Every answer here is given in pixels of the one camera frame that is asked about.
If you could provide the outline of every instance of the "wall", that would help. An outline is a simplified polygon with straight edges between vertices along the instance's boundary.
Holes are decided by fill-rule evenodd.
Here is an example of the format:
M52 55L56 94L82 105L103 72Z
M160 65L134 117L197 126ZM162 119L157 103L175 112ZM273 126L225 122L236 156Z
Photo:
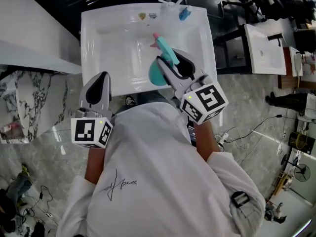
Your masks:
M306 219L302 220L304 224L298 228L300 230L309 220L312 220L307 227L305 227L299 237L315 237L316 236L316 211L314 210L311 215L308 215Z
M79 40L34 0L0 0L0 15L0 64L81 73Z
M316 124L309 124L309 136L316 138ZM293 179L291 188L300 194L304 199L306 199L311 204L316 202L316 145L313 146L311 156L303 154L300 162L307 165L311 170L311 177L306 182L300 182Z
M273 196L275 204L283 203L282 216L287 216L283 224L264 220L256 237L292 237L295 231L303 224L302 219L309 215L313 208L292 191L281 191Z

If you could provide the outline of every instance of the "white shirt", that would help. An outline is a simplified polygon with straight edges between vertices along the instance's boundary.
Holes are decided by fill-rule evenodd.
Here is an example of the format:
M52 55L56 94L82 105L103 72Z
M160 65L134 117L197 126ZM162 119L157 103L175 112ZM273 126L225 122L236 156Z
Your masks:
M250 197L240 209L236 191ZM150 103L117 115L98 184L75 178L56 236L250 237L264 211L231 154L205 162L177 110Z

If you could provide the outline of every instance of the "chair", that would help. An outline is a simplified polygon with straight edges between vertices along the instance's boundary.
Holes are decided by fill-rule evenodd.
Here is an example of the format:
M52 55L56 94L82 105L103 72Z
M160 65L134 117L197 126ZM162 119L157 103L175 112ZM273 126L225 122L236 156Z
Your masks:
M293 6L293 17L296 20L296 24L311 24L312 20L315 20L314 9L315 3L313 0L294 0L295 5Z
M241 6L245 9L245 16L246 16L246 22L249 22L249 15L251 14L254 18L253 23L258 23L260 21L266 21L267 19L275 19L278 20L279 18L287 18L288 12L281 2L281 0L240 0L241 2L229 2L224 1L223 6L226 6L228 4L230 5L236 5ZM252 5L256 5L256 11L254 12L252 10ZM265 18L259 18L258 17L258 11L261 9L262 15L265 16Z

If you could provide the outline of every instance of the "sneaker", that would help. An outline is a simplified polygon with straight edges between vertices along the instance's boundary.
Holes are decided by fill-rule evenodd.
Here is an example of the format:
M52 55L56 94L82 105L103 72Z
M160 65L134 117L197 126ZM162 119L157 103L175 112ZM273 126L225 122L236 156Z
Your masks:
M266 97L265 97L265 100L266 100L266 102L268 103L268 105L273 106L273 103L272 103L271 97L266 96Z
M28 177L30 177L29 170L25 164L22 164L22 173L25 173L28 175Z
M136 101L132 96L127 95L125 97L125 105L127 106L136 106Z
M270 93L270 98L272 101L274 101L276 99L276 95L273 91Z

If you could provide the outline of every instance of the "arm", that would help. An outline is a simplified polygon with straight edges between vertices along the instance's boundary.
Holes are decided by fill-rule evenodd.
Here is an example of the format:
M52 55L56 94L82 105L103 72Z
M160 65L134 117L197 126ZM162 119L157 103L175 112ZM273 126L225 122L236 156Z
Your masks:
M86 216L94 188L102 174L104 149L90 149L84 179L76 176L66 204L66 211L59 223L56 236L86 235Z
M85 180L97 184L103 172L105 149L90 149Z
M197 152L205 161L213 152L220 152L210 121L200 125L194 124L194 131L196 133Z
M214 153L207 161L227 189L229 197L235 192L245 192L250 201L240 208L230 203L232 218L242 237L252 237L262 224L265 200L248 174L235 162L230 153Z

